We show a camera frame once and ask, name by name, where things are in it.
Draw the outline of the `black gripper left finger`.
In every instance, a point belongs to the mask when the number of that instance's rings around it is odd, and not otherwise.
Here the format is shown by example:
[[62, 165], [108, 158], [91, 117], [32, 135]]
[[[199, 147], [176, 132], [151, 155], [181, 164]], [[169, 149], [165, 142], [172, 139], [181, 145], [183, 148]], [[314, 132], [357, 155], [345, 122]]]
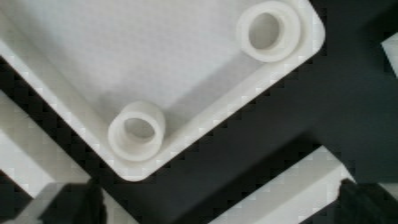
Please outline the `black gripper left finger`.
[[105, 196], [92, 180], [52, 183], [41, 198], [48, 201], [37, 217], [41, 224], [107, 224]]

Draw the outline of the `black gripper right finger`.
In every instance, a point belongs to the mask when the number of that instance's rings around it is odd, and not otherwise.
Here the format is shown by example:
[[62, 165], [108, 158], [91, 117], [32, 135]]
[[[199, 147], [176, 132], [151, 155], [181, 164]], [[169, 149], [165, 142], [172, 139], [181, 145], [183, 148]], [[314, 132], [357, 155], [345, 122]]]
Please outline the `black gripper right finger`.
[[398, 198], [378, 183], [341, 181], [334, 224], [398, 224]]

